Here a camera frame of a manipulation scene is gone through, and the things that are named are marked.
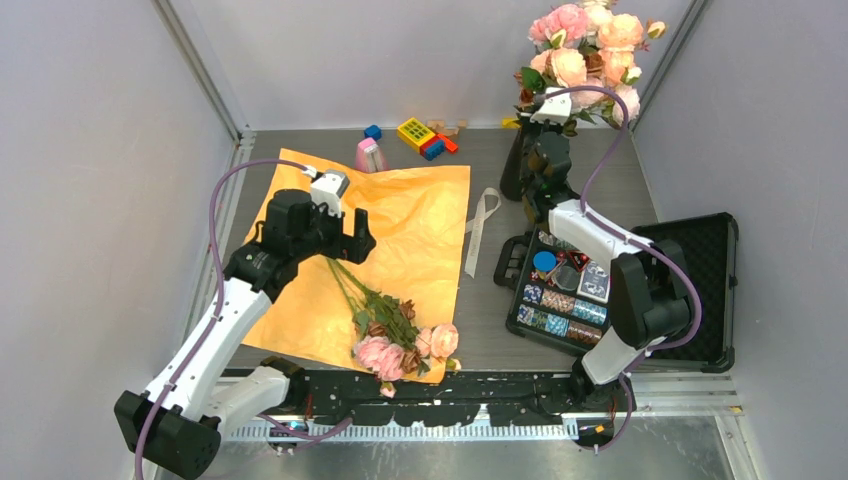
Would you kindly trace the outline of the orange yellow wrapping paper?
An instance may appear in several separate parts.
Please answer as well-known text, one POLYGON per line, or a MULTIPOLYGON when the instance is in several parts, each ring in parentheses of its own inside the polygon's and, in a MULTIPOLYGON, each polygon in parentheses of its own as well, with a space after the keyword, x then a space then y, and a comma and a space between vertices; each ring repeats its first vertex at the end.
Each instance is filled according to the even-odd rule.
MULTIPOLYGON (((345 219, 362 208, 375 249, 348 268, 366 286, 410 300, 419 327, 453 321, 470 196, 471 170, 447 165, 366 174, 290 149, 279 156, 319 171, 345 173, 345 219)), ((296 278, 243 340, 244 345, 358 370, 352 312, 323 257, 299 266, 296 278)))

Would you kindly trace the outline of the orange flower bouquet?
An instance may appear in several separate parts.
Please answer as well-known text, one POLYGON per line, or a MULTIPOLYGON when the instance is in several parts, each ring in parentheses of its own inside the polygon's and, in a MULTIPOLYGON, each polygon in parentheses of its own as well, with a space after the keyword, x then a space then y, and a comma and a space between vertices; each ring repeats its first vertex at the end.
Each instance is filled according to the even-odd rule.
POLYGON ((459 344, 455 325, 421 326, 413 300, 370 288, 338 260, 329 259, 327 264, 351 312, 355 332, 351 358, 375 377, 381 396, 393 398, 397 382, 420 380, 435 367, 448 373, 462 370, 455 356, 459 344))

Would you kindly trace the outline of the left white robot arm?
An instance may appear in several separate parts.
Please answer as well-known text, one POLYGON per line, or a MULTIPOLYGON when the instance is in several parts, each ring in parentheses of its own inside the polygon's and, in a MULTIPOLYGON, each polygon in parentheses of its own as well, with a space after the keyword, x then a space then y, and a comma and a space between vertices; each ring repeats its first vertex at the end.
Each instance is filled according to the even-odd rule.
POLYGON ((339 170, 301 171, 306 190, 281 189, 256 222, 253 236, 228 261, 215 254, 215 294, 194 330, 163 370, 140 393, 123 392, 114 413, 134 474, 151 463, 183 479, 209 468, 222 441, 257 415, 277 408, 298 412, 309 395, 302 367, 281 357, 261 362, 224 390, 215 389, 247 333, 315 256, 363 263, 375 248, 368 213, 354 212, 344 231, 342 198, 349 186, 339 170))

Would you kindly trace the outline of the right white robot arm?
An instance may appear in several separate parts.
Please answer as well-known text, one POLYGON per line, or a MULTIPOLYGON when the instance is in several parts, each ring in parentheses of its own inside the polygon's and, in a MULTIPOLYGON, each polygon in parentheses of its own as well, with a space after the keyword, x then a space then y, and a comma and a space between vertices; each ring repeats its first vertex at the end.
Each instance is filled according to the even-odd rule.
POLYGON ((610 276, 609 328, 572 367, 571 397, 596 410, 611 395, 610 383, 624 382, 653 352, 686 344, 702 321, 702 301, 688 275, 682 248, 655 242, 606 219, 588 205, 588 192, 575 192, 567 176, 570 157, 563 135, 574 93, 599 93, 626 106, 615 92, 597 86, 549 87, 533 97, 529 124, 540 133, 526 155, 522 201, 528 219, 559 240, 576 246, 610 276))

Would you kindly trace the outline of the cream printed ribbon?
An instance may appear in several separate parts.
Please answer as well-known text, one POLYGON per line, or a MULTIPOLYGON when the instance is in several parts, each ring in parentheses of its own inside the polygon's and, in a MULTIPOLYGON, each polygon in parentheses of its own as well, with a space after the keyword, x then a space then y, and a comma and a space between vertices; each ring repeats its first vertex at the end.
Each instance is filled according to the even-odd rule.
POLYGON ((479 251, 482 243, 485 222, 501 207, 500 192, 493 187, 487 187, 480 195, 474 208, 473 216, 466 222, 465 232, 470 235, 465 256, 463 272, 471 278, 476 276, 479 251))

